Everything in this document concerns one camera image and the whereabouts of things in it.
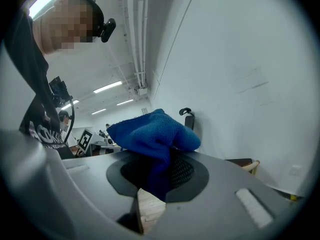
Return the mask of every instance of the black t-shirt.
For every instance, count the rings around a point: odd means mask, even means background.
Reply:
[[[31,17],[18,11],[4,37],[13,64],[35,92],[20,131],[40,141],[45,148],[57,150],[61,159],[71,159],[74,155],[60,137],[60,121],[47,80],[49,65],[36,44],[32,24]]]

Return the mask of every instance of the wooden floor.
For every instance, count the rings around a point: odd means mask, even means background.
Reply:
[[[148,233],[165,212],[166,203],[143,189],[138,191],[138,203],[144,233]]]

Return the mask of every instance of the black cable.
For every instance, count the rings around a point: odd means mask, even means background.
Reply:
[[[72,101],[72,99],[70,99],[70,104],[71,104],[71,109],[72,109],[72,120],[71,120],[69,131],[64,139],[64,143],[67,143],[68,137],[71,133],[72,127],[74,126],[74,122],[75,122],[75,106],[74,106],[74,102]]]

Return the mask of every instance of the neck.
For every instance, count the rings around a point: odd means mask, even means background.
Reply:
[[[55,49],[52,39],[50,37],[50,30],[46,26],[46,18],[40,16],[35,19],[32,24],[32,32],[36,45],[39,47],[43,56],[52,54]]]

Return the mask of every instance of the blue knitted fabric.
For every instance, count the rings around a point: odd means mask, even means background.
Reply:
[[[194,151],[201,144],[190,128],[172,119],[162,109],[114,124],[107,132],[120,147],[154,158],[145,190],[163,201],[170,190],[167,174],[170,148]]]

